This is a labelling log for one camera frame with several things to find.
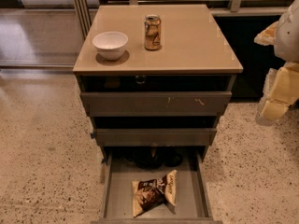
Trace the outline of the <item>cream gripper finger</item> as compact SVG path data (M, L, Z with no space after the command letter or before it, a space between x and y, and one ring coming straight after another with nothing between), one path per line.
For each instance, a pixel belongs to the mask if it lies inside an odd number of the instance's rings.
M271 126L278 122L299 100L299 63L285 62L278 70L266 75L256 115L256 122Z
M257 34L254 38L254 42L256 44L262 45L262 46L269 46L273 45L275 41L275 34L277 29L278 22L275 21L271 25L269 25L267 28L262 30L259 34Z

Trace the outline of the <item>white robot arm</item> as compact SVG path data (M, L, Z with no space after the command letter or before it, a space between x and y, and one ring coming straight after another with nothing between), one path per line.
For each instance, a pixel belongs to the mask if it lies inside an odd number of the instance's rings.
M263 85L256 122L271 126L299 100L299 0L294 0L278 21L254 38L254 42L274 47L285 63L278 70L270 68Z

